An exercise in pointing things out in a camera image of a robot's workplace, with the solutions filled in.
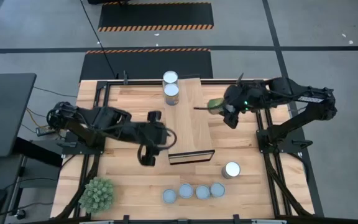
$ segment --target gray floor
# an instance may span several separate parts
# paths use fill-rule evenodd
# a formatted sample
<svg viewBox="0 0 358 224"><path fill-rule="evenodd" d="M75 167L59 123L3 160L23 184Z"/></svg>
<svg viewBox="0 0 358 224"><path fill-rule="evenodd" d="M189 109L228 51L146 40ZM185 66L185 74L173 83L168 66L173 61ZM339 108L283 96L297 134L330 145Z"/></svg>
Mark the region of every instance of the gray floor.
<svg viewBox="0 0 358 224"><path fill-rule="evenodd" d="M262 0L210 2L213 30L98 34L105 47L273 45ZM101 6L84 3L96 26ZM268 0L268 3L281 46L358 45L358 1ZM56 47L98 47L79 0L4 1L0 9L0 49ZM75 95L84 55L0 54L0 73L34 72L37 87ZM331 121L306 125L305 136L314 141L309 150L324 214L358 218L358 52L284 52L283 56L288 75L294 81L335 89L337 116ZM211 60L215 78L237 78L242 72L244 78L281 75L273 51L217 50L211 52ZM58 101L74 103L75 99L34 90L29 108L45 114ZM43 118L36 119L45 124ZM27 114L23 124L35 129ZM24 128L19 136L38 139ZM30 189L21 205L38 200L51 202L53 191ZM31 208L28 219L22 222L45 220L49 210L48 206Z"/></svg>

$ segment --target wooden table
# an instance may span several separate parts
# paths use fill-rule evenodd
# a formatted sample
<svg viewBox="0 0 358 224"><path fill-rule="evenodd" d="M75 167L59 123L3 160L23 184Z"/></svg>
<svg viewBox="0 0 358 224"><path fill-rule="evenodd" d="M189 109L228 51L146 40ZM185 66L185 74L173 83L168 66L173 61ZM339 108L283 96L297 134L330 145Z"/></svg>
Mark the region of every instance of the wooden table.
<svg viewBox="0 0 358 224"><path fill-rule="evenodd" d="M92 108L96 83L97 80L81 82L77 106ZM222 97L226 88L227 85L203 85L204 105L209 99ZM103 102L103 91L99 105ZM162 122L165 121L160 85L112 86L108 105L130 112L133 121L146 121L148 111L160 110ZM274 124L290 118L286 105L271 109L271 114ZM92 219L122 220L123 215L130 215L131 220L232 219L233 214L239 214L240 218L273 218L264 159L258 150L255 135L258 129L255 114L241 114L236 129L225 125L222 116L208 112L205 116L208 117L212 145L216 150L209 162L170 166L168 152L163 151L156 157L155 167L144 167L136 157L138 145L107 139L98 175L113 181L116 200L110 210L92 215ZM264 127L267 127L264 113L262 118ZM302 163L286 154L280 157L287 187L302 206L313 213ZM239 163L241 174L227 180L222 177L221 169L229 161ZM76 192L82 162L83 156L76 156L62 169L51 217L58 215ZM178 190L183 183L195 188L213 182L225 185L225 196L209 200L198 200L195 195L190 199L178 197L170 205L162 201L165 189ZM283 200L277 186L276 190L280 211L284 214Z"/></svg>

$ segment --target hazard tape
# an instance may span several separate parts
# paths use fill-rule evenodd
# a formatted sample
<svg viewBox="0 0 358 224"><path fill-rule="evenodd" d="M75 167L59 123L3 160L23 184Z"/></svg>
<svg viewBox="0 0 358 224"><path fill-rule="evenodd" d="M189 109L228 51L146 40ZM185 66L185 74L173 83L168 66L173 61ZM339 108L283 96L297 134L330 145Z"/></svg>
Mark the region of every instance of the hazard tape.
<svg viewBox="0 0 358 224"><path fill-rule="evenodd" d="M107 2L103 3L104 6L107 5L116 5L119 4L118 2ZM150 4L211 4L210 2L154 2L154 3L131 3L129 2L128 5L150 5Z"/></svg>
<svg viewBox="0 0 358 224"><path fill-rule="evenodd" d="M188 48L188 49L121 49L121 50L89 50L86 54L112 54L112 53L147 53L147 52L210 52L206 48Z"/></svg>
<svg viewBox="0 0 358 224"><path fill-rule="evenodd" d="M124 32L124 31L150 31L150 30L208 30L212 29L212 24L196 25L158 25L158 26L119 26L119 27L99 27L99 32Z"/></svg>

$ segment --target succulent plant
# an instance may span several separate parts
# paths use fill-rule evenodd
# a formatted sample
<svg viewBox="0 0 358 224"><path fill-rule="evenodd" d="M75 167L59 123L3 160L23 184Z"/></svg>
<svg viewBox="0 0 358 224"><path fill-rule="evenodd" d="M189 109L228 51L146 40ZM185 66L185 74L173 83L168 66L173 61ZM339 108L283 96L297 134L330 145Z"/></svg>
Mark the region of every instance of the succulent plant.
<svg viewBox="0 0 358 224"><path fill-rule="evenodd" d="M80 207L87 213L99 213L108 210L113 203L114 187L111 180L95 177L85 185L84 194L81 196Z"/></svg>

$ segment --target metal lid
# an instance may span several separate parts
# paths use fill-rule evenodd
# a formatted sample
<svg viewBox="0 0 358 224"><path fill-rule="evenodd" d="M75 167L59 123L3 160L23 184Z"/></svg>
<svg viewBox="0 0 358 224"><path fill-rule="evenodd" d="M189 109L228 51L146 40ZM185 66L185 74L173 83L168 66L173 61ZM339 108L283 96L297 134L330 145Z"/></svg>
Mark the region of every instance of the metal lid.
<svg viewBox="0 0 358 224"><path fill-rule="evenodd" d="M229 162L226 164L226 173L231 177L236 177L240 174L240 165L236 162Z"/></svg>
<svg viewBox="0 0 358 224"><path fill-rule="evenodd" d="M174 71L167 71L162 78L166 83L175 83L178 80L178 74Z"/></svg>
<svg viewBox="0 0 358 224"><path fill-rule="evenodd" d="M173 203L177 199L177 194L175 191L171 189L167 189L162 194L162 200L164 200L165 203Z"/></svg>
<svg viewBox="0 0 358 224"><path fill-rule="evenodd" d="M179 195L183 198L190 198L193 195L193 187L190 184L182 184Z"/></svg>
<svg viewBox="0 0 358 224"><path fill-rule="evenodd" d="M213 183L211 186L211 194L213 197L222 197L224 195L225 188L221 183Z"/></svg>
<svg viewBox="0 0 358 224"><path fill-rule="evenodd" d="M167 96L176 96L179 93L179 88L176 84L167 84L165 85L164 93Z"/></svg>
<svg viewBox="0 0 358 224"><path fill-rule="evenodd" d="M211 192L209 192L209 187L205 185L200 185L196 189L196 195L198 199L209 199L209 196L211 195Z"/></svg>

